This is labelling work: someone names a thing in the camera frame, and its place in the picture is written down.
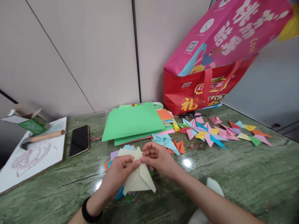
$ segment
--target phone screen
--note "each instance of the phone screen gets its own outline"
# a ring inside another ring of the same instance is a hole
[[[89,132],[88,125],[76,128],[72,133],[71,147],[69,156],[75,156],[89,148]]]

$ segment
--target black bracelet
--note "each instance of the black bracelet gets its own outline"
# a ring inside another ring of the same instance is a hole
[[[85,201],[83,202],[83,205],[82,205],[82,215],[83,215],[83,218],[85,219],[86,222],[88,222],[88,223],[95,223],[95,222],[97,222],[101,218],[101,216],[103,214],[103,211],[98,216],[96,216],[96,217],[91,216],[87,212],[87,210],[86,210],[86,204],[87,204],[87,201],[88,201],[89,198],[90,197],[86,198]]]

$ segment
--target yellow glue stick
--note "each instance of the yellow glue stick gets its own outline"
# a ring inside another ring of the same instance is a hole
[[[172,123],[172,125],[173,125],[173,128],[174,128],[175,131],[179,131],[180,130],[180,127],[178,126],[178,124],[175,121],[175,119],[174,119],[174,122]]]

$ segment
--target green marble table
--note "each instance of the green marble table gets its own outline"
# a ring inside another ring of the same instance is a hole
[[[186,153],[173,154],[174,159],[195,178],[205,183],[215,179],[230,201],[266,223],[297,223],[299,210],[299,147],[298,144],[257,124],[226,107],[202,112],[218,116],[225,125],[228,120],[258,126],[270,134],[273,147],[250,141],[224,142],[227,150],[210,148],[199,139],[189,140],[187,134],[170,134],[173,140],[184,141]],[[69,119],[66,158],[39,176],[0,196],[0,223],[66,223],[80,208],[84,199],[93,194],[103,180],[104,163],[110,153],[120,147],[114,141],[101,142],[106,113]],[[69,158],[71,133],[89,125],[90,149]],[[250,135],[245,129],[242,132]],[[142,147],[150,139],[135,142]],[[101,223],[187,223],[196,205],[173,183],[154,171],[157,188],[140,192],[135,202],[124,198],[113,201],[105,209]]]

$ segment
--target hammer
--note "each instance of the hammer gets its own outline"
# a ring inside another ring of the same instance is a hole
[[[60,131],[52,132],[52,133],[49,133],[49,134],[32,137],[32,138],[28,137],[28,138],[25,138],[21,142],[20,147],[22,149],[27,150],[28,145],[31,144],[31,143],[39,142],[39,141],[54,138],[54,137],[58,137],[58,136],[64,135],[64,134],[65,134],[65,130],[60,130]]]

